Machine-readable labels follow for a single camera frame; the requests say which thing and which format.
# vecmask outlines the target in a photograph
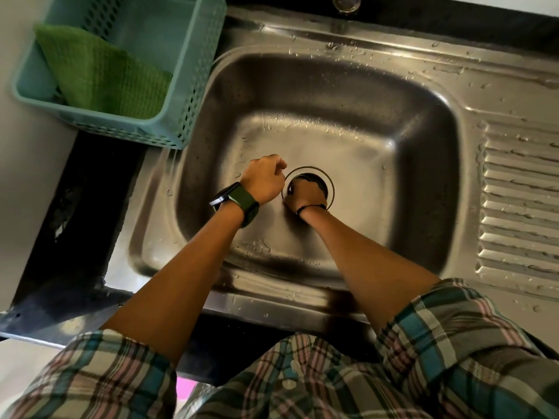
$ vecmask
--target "pink object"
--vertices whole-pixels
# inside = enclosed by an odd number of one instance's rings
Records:
[[[177,377],[177,400],[186,400],[196,384],[196,381]]]

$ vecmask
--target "plaid shirt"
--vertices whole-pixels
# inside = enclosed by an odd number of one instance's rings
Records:
[[[355,361],[314,336],[285,338],[195,416],[559,418],[559,364],[459,279],[413,300],[375,344],[380,364]],[[170,362],[148,346],[114,331],[88,333],[46,366],[6,417],[171,417],[175,385]]]

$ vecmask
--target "shirt sleeve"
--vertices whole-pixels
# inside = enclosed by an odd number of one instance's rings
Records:
[[[413,300],[376,345],[388,379],[435,417],[559,418],[559,364],[461,279]]]
[[[177,375],[147,345],[111,330],[76,337],[33,380],[4,419],[167,417]]]

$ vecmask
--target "drain ring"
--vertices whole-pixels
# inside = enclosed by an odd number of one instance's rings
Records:
[[[290,177],[291,179],[293,179],[295,178],[295,176],[301,175],[302,173],[313,173],[324,181],[326,187],[328,188],[328,197],[326,198],[326,209],[329,209],[332,206],[332,203],[334,203],[334,197],[335,197],[334,183],[332,182],[332,179],[330,179],[330,176],[326,175],[326,172],[324,170],[316,168],[314,166],[301,166],[300,168],[293,169],[291,172],[289,172],[286,175],[285,177],[286,185],[285,187],[283,187],[283,190],[281,192],[282,200],[285,197],[287,197],[287,189],[289,187],[289,183],[291,183]]]

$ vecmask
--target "black wrist band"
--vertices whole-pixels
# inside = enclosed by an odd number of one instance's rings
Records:
[[[301,207],[299,210],[297,210],[297,216],[299,216],[301,214],[301,212],[303,210],[305,210],[307,207],[320,207],[324,210],[326,210],[326,206],[324,204],[309,204],[309,205],[304,205],[303,207]]]

